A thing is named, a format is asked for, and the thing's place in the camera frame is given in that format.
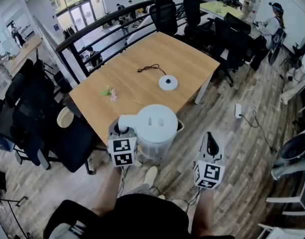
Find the table leg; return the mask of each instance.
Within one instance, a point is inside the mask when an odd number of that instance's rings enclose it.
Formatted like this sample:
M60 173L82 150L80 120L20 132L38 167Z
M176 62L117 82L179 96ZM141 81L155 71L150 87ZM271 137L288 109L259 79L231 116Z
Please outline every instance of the table leg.
M198 93L198 95L197 95L197 98L196 98L196 100L194 101L196 105L198 105L199 102L201 101L201 98L203 97L203 95L204 95L204 93L205 93L205 91L206 91L206 89L207 89L207 86L208 86L208 84L209 84L209 82L210 82L212 76L213 76L213 74L211 74L211 75L208 77L208 79L207 79L207 80L203 83L203 85L201 86L200 91L199 91L199 93Z

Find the white round power base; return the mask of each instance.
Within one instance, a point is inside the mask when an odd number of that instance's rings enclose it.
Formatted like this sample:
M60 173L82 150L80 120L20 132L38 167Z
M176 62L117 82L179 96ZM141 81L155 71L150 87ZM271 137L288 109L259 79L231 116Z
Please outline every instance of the white round power base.
M165 75L159 79L159 86L163 90L174 90L178 86L178 80L172 75Z

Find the large window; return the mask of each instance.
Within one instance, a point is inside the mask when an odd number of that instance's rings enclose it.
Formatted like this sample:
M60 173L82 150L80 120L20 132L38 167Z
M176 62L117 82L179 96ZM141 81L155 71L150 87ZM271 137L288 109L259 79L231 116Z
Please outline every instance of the large window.
M102 0L50 0L61 27L76 31L105 15Z

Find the kettle lid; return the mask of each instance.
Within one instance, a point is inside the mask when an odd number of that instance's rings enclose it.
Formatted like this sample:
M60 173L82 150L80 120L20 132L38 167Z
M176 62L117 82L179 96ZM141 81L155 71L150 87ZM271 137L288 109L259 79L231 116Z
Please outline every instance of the kettle lid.
M177 116L164 105L144 107L138 113L137 119L137 136L147 142L166 142L172 139L178 130Z

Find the long hair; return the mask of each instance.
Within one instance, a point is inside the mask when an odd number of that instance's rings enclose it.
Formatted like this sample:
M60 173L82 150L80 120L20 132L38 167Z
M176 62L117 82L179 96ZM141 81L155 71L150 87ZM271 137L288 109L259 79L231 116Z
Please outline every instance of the long hair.
M280 19L281 27L282 27L282 28L285 28L284 19L283 19L283 13L281 13L280 11L278 11L278 12L276 13L276 16L277 16L277 18Z

